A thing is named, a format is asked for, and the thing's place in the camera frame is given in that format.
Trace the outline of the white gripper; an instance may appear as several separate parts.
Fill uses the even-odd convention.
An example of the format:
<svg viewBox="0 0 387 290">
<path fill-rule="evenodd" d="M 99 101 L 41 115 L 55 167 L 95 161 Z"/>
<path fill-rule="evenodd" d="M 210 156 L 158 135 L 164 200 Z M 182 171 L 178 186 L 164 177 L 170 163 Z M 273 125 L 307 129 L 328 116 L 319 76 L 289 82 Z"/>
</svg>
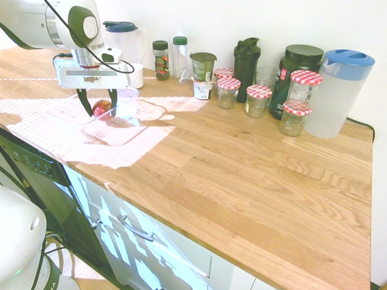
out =
<svg viewBox="0 0 387 290">
<path fill-rule="evenodd" d="M 78 98 L 86 113 L 93 116 L 93 109 L 87 99 L 86 89 L 108 89 L 111 99 L 111 116 L 115 117 L 118 100 L 116 89 L 124 89 L 130 85 L 129 74 L 116 72 L 100 65 L 98 69 L 83 69 L 73 60 L 55 59 L 59 85 L 63 89 L 76 89 Z"/>
</svg>

